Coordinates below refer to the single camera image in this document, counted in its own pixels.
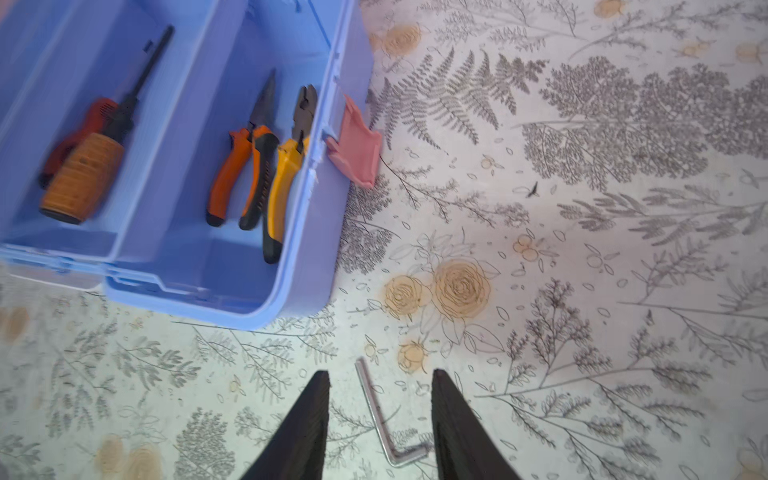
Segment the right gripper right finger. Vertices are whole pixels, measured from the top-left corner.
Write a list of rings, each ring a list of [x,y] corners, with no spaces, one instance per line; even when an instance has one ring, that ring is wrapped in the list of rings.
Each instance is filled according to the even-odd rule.
[[[440,480],[520,480],[445,370],[433,372],[431,415]]]

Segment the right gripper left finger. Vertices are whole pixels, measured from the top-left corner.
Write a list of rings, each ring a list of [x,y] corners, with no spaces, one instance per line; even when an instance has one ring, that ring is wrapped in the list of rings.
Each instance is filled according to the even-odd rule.
[[[329,373],[314,373],[242,479],[309,479],[323,475],[329,422]]]

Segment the orange needle nose pliers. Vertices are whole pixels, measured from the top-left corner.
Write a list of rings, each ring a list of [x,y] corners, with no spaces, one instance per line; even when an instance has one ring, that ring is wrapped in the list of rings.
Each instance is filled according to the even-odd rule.
[[[261,218],[271,180],[270,163],[279,145],[279,138],[271,129],[275,120],[276,88],[276,70],[272,69],[253,106],[248,125],[229,133],[231,149],[213,182],[206,208],[206,222],[212,227],[222,226],[228,218],[233,188],[249,161],[253,161],[253,177],[239,228],[253,230]]]

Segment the white tool box pink handle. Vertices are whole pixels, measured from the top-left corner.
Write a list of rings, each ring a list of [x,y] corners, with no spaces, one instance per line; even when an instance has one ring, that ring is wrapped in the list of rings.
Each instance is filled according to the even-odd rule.
[[[120,99],[167,27],[115,183],[83,223],[44,216],[38,179],[100,97]],[[329,301],[350,183],[328,147],[349,142],[373,69],[355,1],[16,1],[1,19],[1,258],[21,277],[239,330]],[[273,131],[291,135],[303,86],[319,94],[289,190],[282,255],[239,218],[252,171],[220,227],[205,208],[269,77]]]

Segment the wooden handled screwdriver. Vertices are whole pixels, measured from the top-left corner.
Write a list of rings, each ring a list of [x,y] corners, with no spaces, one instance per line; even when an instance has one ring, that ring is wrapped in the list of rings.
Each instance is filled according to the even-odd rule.
[[[165,28],[157,47],[132,89],[118,103],[108,123],[87,136],[66,158],[44,190],[39,211],[54,220],[80,224],[88,219],[109,192],[125,152],[124,141],[134,127],[139,94],[175,33]]]

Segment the orange handled small tool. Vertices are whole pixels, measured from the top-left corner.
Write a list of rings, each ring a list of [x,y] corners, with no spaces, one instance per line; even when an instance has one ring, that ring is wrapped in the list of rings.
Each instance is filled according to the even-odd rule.
[[[47,189],[70,153],[92,133],[99,132],[110,120],[118,108],[118,103],[107,97],[97,98],[88,108],[77,129],[64,137],[50,152],[41,173],[38,184]]]

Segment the yellow handled black pliers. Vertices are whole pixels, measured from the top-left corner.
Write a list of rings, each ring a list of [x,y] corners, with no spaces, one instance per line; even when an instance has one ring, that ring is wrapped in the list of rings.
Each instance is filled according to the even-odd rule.
[[[317,102],[318,93],[314,85],[300,88],[293,114],[291,137],[277,149],[276,172],[263,214],[263,257],[267,264],[277,264],[282,253],[288,197],[308,150]]]

